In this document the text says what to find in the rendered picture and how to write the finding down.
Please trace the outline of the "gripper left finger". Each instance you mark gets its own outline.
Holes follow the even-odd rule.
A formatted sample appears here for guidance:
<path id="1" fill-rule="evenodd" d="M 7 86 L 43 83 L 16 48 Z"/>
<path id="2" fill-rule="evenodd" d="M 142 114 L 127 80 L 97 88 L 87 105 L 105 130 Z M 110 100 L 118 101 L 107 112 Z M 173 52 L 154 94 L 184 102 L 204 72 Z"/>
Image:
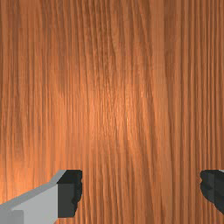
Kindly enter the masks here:
<path id="1" fill-rule="evenodd" d="M 73 218 L 81 181 L 81 170 L 59 170 L 46 184 L 1 204 L 0 224 L 54 224 L 58 218 Z"/>

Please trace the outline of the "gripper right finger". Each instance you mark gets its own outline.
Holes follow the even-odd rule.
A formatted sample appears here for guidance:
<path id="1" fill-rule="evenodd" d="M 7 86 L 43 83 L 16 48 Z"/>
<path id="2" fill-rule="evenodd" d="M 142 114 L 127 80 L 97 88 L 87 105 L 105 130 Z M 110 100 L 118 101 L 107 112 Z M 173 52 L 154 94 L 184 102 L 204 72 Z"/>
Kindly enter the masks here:
<path id="1" fill-rule="evenodd" d="M 200 178 L 203 196 L 224 214 L 224 170 L 204 170 Z"/>

